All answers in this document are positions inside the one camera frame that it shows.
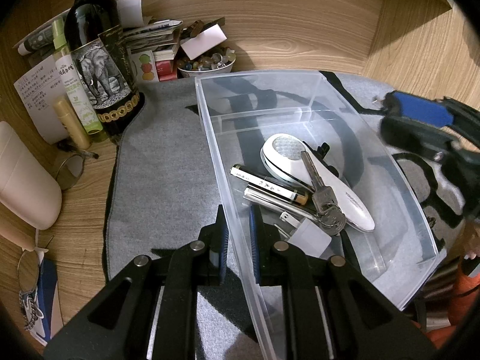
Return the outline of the person left hand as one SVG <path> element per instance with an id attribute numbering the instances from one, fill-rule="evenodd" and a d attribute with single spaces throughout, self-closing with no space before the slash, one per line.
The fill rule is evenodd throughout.
<path id="1" fill-rule="evenodd" d="M 461 271 L 469 278 L 479 274 L 479 222 L 472 221 L 465 225 L 463 231 L 464 257 L 460 264 Z"/>

